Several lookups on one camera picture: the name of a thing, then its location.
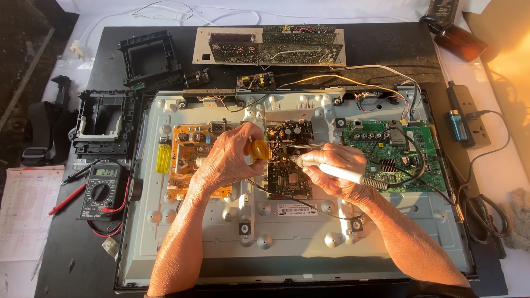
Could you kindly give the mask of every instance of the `black work surface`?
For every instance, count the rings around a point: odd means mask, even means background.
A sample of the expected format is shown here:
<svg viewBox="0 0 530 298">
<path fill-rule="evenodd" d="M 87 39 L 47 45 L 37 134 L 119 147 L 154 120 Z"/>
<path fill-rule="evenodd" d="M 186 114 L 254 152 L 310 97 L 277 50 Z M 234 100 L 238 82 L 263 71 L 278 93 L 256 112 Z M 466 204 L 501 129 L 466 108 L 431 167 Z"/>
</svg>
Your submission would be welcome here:
<svg viewBox="0 0 530 298">
<path fill-rule="evenodd" d="M 344 29 L 348 66 L 381 64 L 411 76 L 429 94 L 434 114 L 439 115 L 439 117 L 435 115 L 435 122 L 440 121 L 442 113 L 451 109 L 436 52 L 425 25 L 419 23 L 339 24 L 337 28 Z M 259 66 L 192 64 L 197 27 L 106 27 L 101 36 L 88 89 L 125 89 L 122 85 L 125 67 L 121 52 L 116 50 L 118 43 L 132 36 L 163 29 L 168 29 L 173 34 L 175 56 L 186 73 L 209 67 L 211 82 L 200 86 L 201 89 L 235 88 L 237 76 L 261 72 Z M 267 71 L 281 74 L 293 71 L 317 72 L 323 69 L 325 68 L 272 66 Z M 345 71 L 341 75 L 368 84 L 398 84 L 403 81 L 401 77 L 379 68 Z M 300 78 L 302 76 L 280 77 L 277 79 L 277 84 L 293 82 Z M 346 85 L 346 83 L 335 78 L 332 80 L 323 78 L 311 81 L 311 85 L 321 87 L 322 85 Z M 453 144 L 451 139 L 447 138 L 445 131 L 439 133 L 446 153 L 453 160 L 457 158 L 454 156 L 464 156 L 462 166 L 464 168 L 469 166 L 466 151 L 459 144 Z M 65 175 L 74 172 L 71 170 L 73 158 L 75 155 L 70 152 Z M 78 181 L 62 187 L 58 202 L 82 183 Z M 117 296 L 113 291 L 116 263 L 101 247 L 105 239 L 92 233 L 84 221 L 76 220 L 81 211 L 81 203 L 82 199 L 78 197 L 63 212 L 57 213 L 52 220 L 39 273 L 36 297 Z M 113 238 L 120 241 L 121 234 Z M 480 279 L 479 282 L 471 283 L 476 294 L 479 296 L 506 295 L 506 283 L 494 246 L 471 243 L 471 248 Z M 75 265 L 69 268 L 72 260 L 75 261 Z M 351 286 L 355 287 L 353 289 L 344 287 L 347 284 L 345 283 L 346 281 L 341 282 L 342 287 L 289 289 L 285 290 L 285 294 L 302 296 L 320 292 L 323 295 L 330 295 L 355 291 L 361 296 L 404 297 L 406 289 L 406 284 L 403 283 L 374 285 L 370 282 L 368 285 L 353 285 Z M 141 297 L 143 293 L 127 293 L 125 296 Z"/>
</svg>

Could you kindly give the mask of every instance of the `paper sheet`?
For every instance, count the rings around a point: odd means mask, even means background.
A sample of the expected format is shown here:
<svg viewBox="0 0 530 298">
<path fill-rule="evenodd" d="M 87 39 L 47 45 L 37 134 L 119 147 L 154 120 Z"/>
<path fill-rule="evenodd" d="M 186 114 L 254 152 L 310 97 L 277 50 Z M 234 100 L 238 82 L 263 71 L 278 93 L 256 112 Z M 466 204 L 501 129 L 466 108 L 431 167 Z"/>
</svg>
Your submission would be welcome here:
<svg viewBox="0 0 530 298">
<path fill-rule="evenodd" d="M 37 260 L 46 241 L 64 166 L 12 169 L 0 208 L 0 261 Z"/>
</svg>

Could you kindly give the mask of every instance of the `white plug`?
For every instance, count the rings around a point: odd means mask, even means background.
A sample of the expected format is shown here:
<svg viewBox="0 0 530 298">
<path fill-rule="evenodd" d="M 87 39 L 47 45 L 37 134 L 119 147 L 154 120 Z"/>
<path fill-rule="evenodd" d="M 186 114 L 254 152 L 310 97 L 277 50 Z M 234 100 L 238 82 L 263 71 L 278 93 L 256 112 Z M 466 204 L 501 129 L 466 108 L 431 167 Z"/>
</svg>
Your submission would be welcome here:
<svg viewBox="0 0 530 298">
<path fill-rule="evenodd" d="M 72 53 L 77 56 L 77 59 L 81 59 L 81 57 L 83 57 L 83 46 L 79 40 L 74 40 L 74 42 L 72 42 L 70 50 L 72 50 Z"/>
</svg>

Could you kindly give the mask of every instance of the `green circuit board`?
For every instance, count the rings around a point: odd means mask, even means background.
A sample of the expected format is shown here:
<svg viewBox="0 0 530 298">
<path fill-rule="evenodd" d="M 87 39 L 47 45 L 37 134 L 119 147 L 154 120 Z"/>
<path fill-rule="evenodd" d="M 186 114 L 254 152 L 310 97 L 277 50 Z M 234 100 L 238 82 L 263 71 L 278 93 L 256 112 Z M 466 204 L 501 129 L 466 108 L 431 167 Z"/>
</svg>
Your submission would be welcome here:
<svg viewBox="0 0 530 298">
<path fill-rule="evenodd" d="M 342 135 L 347 146 L 359 148 L 364 153 L 366 159 L 368 159 L 366 164 L 367 176 L 387 183 L 396 183 L 408 179 L 409 176 L 384 165 L 381 166 L 371 163 L 369 160 L 372 148 L 378 140 L 377 134 L 382 133 L 387 128 L 387 123 L 388 121 L 349 121 Z M 426 168 L 420 179 L 441 191 L 445 191 L 445 182 L 438 162 L 439 156 L 436 154 L 429 125 L 423 120 L 414 123 L 410 122 L 409 125 L 403 126 L 403 131 L 409 137 L 412 137 L 414 142 L 420 147 L 420 152 L 425 158 Z M 414 146 L 409 141 L 400 145 L 395 143 L 391 144 L 391 141 L 391 136 L 381 139 L 374 149 L 372 158 L 379 163 L 395 166 L 411 174 L 418 171 L 421 168 L 421 159 Z M 433 190 L 418 181 L 414 181 L 400 188 L 380 190 L 380 192 L 427 191 Z"/>
</svg>

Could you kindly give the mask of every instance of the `solder wire spool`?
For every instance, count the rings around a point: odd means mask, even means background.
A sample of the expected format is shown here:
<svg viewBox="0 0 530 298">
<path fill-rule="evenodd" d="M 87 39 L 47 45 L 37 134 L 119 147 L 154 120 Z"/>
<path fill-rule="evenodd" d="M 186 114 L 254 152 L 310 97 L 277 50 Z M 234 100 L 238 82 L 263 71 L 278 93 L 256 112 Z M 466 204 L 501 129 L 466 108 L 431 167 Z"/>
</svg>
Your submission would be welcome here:
<svg viewBox="0 0 530 298">
<path fill-rule="evenodd" d="M 270 157 L 269 148 L 264 141 L 254 140 L 249 143 L 249 153 L 254 161 L 267 160 Z"/>
</svg>

